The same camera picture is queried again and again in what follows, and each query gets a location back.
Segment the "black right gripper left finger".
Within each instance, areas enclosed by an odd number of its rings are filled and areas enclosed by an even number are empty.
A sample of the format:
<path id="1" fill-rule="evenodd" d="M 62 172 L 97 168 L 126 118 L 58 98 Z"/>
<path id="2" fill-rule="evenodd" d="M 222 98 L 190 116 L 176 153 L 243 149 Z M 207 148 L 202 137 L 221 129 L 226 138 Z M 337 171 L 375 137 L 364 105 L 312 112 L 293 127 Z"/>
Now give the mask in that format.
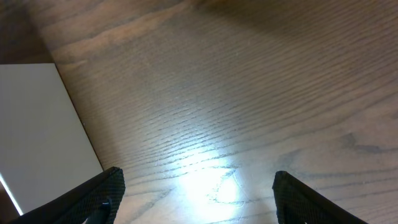
<path id="1" fill-rule="evenodd" d="M 11 224 L 113 224 L 126 186 L 123 170 L 111 167 Z"/>

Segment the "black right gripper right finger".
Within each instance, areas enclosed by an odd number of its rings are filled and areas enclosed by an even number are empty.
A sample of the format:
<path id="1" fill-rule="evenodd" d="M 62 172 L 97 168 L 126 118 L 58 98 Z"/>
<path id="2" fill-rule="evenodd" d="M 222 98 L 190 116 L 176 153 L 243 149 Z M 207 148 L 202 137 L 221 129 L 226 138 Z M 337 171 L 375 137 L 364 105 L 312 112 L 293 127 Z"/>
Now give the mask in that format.
<path id="1" fill-rule="evenodd" d="M 272 185 L 279 224 L 367 224 L 280 170 Z"/>

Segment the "white cardboard box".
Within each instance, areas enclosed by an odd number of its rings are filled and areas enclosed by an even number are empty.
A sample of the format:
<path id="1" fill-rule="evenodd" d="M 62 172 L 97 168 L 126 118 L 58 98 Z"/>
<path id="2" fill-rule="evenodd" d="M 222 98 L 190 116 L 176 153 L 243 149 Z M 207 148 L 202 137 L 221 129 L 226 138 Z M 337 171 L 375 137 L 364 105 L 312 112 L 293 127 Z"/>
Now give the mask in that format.
<path id="1" fill-rule="evenodd" d="M 1 65 L 1 183 L 17 212 L 102 171 L 56 66 Z"/>

